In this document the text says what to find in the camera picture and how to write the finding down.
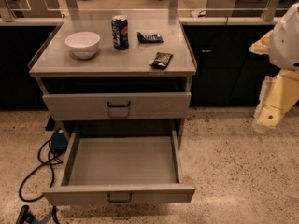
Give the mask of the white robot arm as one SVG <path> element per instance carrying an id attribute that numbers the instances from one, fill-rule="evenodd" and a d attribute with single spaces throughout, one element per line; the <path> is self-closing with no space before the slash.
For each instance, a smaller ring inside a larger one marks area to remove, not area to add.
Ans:
<path id="1" fill-rule="evenodd" d="M 292 5 L 249 51 L 268 55 L 269 62 L 280 69 L 274 77 L 265 77 L 254 113 L 253 128 L 265 133 L 275 129 L 299 101 L 299 4 Z"/>

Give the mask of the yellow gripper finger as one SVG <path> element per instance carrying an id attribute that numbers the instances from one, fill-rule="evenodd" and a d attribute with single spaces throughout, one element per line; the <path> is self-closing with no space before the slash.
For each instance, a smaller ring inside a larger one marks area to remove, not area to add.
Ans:
<path id="1" fill-rule="evenodd" d="M 281 69 L 274 77 L 266 76 L 259 100 L 252 126 L 256 132 L 265 133 L 275 129 L 299 101 L 299 73 Z"/>
<path id="2" fill-rule="evenodd" d="M 270 30 L 263 35 L 258 41 L 251 44 L 249 51 L 257 55 L 270 55 L 271 54 L 271 41 L 273 31 Z"/>

